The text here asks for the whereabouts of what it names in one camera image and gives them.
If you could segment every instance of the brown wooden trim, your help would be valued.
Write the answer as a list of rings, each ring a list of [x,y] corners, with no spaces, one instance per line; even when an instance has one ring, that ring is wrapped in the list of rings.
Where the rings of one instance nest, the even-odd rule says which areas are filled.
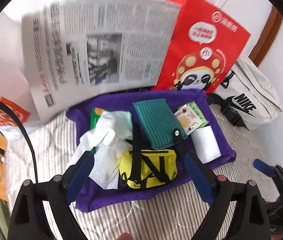
[[[282,20],[283,16],[273,6],[258,42],[249,54],[249,58],[254,62],[257,67],[264,59],[270,46],[273,44],[273,41],[278,33]]]

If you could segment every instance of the newspaper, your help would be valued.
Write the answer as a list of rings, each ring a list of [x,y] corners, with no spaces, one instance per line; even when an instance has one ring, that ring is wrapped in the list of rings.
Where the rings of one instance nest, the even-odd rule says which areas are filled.
[[[41,120],[102,93],[156,85],[179,10],[160,0],[71,0],[25,16],[25,76]]]

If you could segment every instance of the panda face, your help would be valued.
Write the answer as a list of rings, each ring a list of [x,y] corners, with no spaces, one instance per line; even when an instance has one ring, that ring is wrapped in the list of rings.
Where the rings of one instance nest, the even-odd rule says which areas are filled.
[[[208,70],[190,70],[181,77],[181,82],[184,83],[182,89],[197,88],[203,89],[208,82],[211,82],[213,76]]]

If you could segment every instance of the black cable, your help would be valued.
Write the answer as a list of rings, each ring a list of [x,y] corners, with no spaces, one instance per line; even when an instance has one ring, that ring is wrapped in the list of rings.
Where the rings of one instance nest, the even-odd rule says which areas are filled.
[[[24,135],[25,140],[26,140],[26,142],[29,146],[29,149],[31,150],[31,153],[32,153],[32,158],[33,158],[33,163],[34,163],[34,171],[35,171],[35,182],[38,183],[37,164],[36,164],[34,148],[32,146],[31,140],[29,139],[28,134],[27,134],[23,124],[18,119],[16,114],[14,114],[14,112],[2,102],[0,102],[0,110],[4,111],[6,114],[8,114],[8,116],[17,124],[18,128],[21,130],[22,134]]]

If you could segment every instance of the nike logo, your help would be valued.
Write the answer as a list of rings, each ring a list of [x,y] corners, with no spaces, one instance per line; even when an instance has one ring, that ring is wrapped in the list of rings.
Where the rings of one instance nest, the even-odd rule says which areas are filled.
[[[233,102],[233,99],[240,105],[236,105]],[[252,115],[251,113],[249,113],[249,111],[253,111],[254,109],[256,109],[256,106],[249,100],[249,98],[242,93],[239,96],[232,96],[229,98],[226,98],[225,101],[233,108],[238,109],[246,114],[249,114],[253,117],[255,117],[254,115]]]

